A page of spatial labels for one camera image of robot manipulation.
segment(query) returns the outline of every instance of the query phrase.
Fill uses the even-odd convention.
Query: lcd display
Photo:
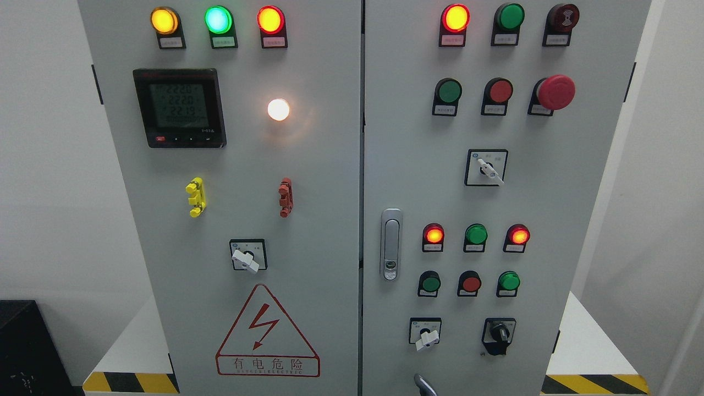
[[[159,128],[207,128],[208,111],[201,84],[150,84]]]

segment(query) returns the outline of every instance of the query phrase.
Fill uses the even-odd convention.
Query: switch plate
[[[482,174],[477,159],[483,159],[496,169],[501,179],[506,174],[508,150],[504,149],[477,149],[469,150],[467,154],[467,170],[465,172],[465,185],[467,186],[498,186],[498,183]]]
[[[414,344],[420,340],[420,331],[424,328],[429,331],[437,330],[440,334],[440,326],[442,325],[442,319],[440,318],[411,318],[408,324],[408,343]]]
[[[251,252],[254,256],[254,261],[259,263],[259,271],[267,269],[264,239],[230,240],[230,256],[235,250]],[[241,263],[236,263],[234,260],[232,260],[232,268],[236,271],[246,271],[246,268]]]

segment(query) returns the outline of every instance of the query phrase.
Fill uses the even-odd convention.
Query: electrical control cabinet
[[[356,395],[361,3],[79,5],[181,393]]]
[[[538,395],[650,1],[450,4],[365,2],[363,394]]]

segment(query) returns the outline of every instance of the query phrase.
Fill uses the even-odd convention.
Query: white indicator light
[[[283,121],[289,117],[291,108],[289,107],[289,102],[279,98],[269,102],[267,112],[269,113],[269,117],[272,119],[276,121]]]

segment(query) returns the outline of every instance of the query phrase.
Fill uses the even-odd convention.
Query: gray metal panel
[[[584,234],[650,5],[646,0],[579,1],[572,45],[543,48],[556,1],[526,1],[518,47],[490,47],[503,0],[466,1],[472,13],[465,48],[439,48],[449,2],[366,2],[363,391],[412,395],[420,373],[440,395],[537,395],[555,342]],[[528,116],[533,86],[564,73],[577,96],[552,118]],[[463,85],[456,118],[431,116],[442,78]],[[506,117],[479,114],[485,84],[513,83]],[[468,149],[507,149],[505,187],[464,186]],[[404,213],[398,278],[379,274],[379,219]],[[446,232],[442,253],[422,253],[432,222]],[[486,252],[463,253],[465,229],[483,223]],[[527,225],[524,254],[502,252],[506,230]],[[436,271],[438,298],[416,297],[418,277]],[[479,296],[457,297],[458,277],[475,270]],[[497,298],[504,271],[520,274],[516,298]],[[408,344],[412,316],[443,320],[440,343],[417,353]],[[517,319],[505,357],[482,356],[484,319]]]
[[[222,3],[234,14],[239,48],[221,50],[210,48],[203,23],[210,3],[79,4],[182,394],[356,394],[360,4],[278,1],[286,50],[260,47],[264,3]],[[185,50],[158,49],[149,15],[164,5],[180,14]],[[135,68],[216,68],[227,146],[149,149]],[[283,123],[266,113],[276,97],[291,104]],[[196,219],[184,191],[194,176],[208,198]],[[295,194],[287,219],[277,194],[284,176]],[[233,271],[231,238],[265,238],[268,270]],[[320,355],[319,378],[218,375],[215,353],[256,283],[271,289]]]

